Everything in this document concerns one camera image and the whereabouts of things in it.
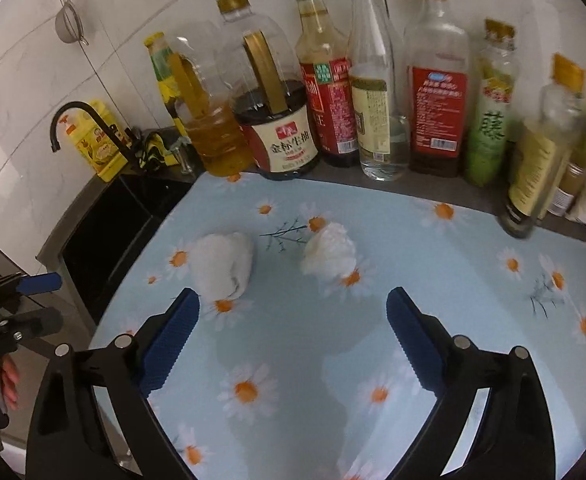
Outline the left hand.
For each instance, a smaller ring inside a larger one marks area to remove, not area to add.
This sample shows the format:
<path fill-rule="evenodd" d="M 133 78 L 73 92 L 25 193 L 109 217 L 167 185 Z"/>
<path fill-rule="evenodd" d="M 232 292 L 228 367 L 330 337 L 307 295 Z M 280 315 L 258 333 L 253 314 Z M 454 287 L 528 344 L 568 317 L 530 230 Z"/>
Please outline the left hand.
<path fill-rule="evenodd" d="M 13 358 L 6 354 L 0 360 L 0 391 L 5 400 L 5 404 L 10 410 L 18 409 L 18 388 L 16 385 L 20 382 L 20 374 Z"/>

